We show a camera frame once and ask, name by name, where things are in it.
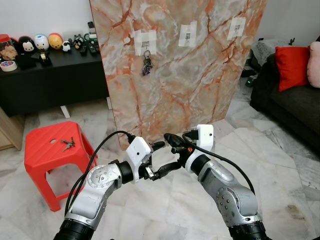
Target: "marble floor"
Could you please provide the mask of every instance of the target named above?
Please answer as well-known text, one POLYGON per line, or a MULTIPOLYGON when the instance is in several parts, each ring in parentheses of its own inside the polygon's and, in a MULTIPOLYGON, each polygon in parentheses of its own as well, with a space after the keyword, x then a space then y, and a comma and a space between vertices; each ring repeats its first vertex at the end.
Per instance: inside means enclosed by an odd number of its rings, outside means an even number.
MULTIPOLYGON (((213 124, 214 150, 238 164, 251 179, 270 238, 314 239, 320 236, 320 158, 277 121, 249 106, 251 88, 244 85, 245 81, 240 79, 226 118, 213 124)), ((116 129, 104 100, 68 108, 70 120, 79 123, 94 148, 116 129)), ((66 119, 60 108, 29 114, 24 135, 63 121, 66 119)), ((98 156, 99 164, 107 164, 121 160, 124 152, 115 137, 98 156)), ((153 167, 157 169, 176 158, 165 147, 153 154, 153 167)), ((64 211, 49 210, 26 173, 23 160, 23 149, 0 151, 0 240, 53 239, 64 211)), ((238 172, 225 166, 246 186, 238 172)), ((59 193, 69 189, 79 174, 76 168, 65 166, 54 170, 47 179, 55 193, 59 193)), ((115 191, 93 236, 94 240, 112 238, 231 239, 212 199, 196 176, 183 168, 160 180, 128 183, 115 191)))

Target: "pink pillow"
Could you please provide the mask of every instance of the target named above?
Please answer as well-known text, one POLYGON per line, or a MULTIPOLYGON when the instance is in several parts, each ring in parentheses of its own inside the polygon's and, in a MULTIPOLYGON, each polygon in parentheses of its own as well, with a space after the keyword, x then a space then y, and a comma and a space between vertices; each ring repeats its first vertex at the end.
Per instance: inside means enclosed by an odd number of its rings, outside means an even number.
POLYGON ((320 89, 320 41, 310 45, 310 58, 306 74, 311 86, 320 89))

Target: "robotic arm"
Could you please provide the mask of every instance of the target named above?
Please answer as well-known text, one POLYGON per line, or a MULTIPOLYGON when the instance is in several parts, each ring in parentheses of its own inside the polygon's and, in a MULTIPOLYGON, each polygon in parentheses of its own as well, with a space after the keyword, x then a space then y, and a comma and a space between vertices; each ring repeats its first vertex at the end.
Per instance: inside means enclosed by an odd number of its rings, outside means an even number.
MULTIPOLYGON (((209 151, 214 142, 213 126, 200 124, 190 137, 196 139, 196 146, 209 151)), ((156 172, 151 169, 151 155, 165 143, 149 145, 142 137, 134 138, 126 150, 125 161, 119 163, 115 160, 92 168, 54 240, 90 240, 113 191, 128 182, 135 184, 141 178, 155 181, 181 166, 198 176, 200 184, 215 201, 234 240, 269 239, 258 214, 256 197, 250 189, 242 186, 216 160, 208 158, 181 137, 166 133, 164 138, 172 146, 171 152, 180 157, 177 162, 166 164, 156 172)))

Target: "red pillow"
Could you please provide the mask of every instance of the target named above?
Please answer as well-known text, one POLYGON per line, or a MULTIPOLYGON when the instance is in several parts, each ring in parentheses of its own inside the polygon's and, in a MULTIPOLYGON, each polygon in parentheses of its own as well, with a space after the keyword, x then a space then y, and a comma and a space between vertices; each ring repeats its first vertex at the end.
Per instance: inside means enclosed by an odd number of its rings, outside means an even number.
POLYGON ((275 62, 280 73, 279 92, 294 86, 307 85, 308 47, 275 47, 275 62))

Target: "keys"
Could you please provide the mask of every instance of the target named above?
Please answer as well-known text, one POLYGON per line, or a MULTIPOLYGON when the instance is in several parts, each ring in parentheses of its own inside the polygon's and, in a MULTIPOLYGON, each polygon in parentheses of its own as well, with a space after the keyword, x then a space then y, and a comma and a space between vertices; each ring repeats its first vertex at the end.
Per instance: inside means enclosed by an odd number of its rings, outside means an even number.
POLYGON ((71 137, 71 141, 67 141, 67 140, 61 140, 62 143, 66 144, 65 149, 62 150, 62 152, 64 152, 65 150, 69 149, 69 148, 73 148, 76 146, 76 143, 74 141, 74 138, 71 137))

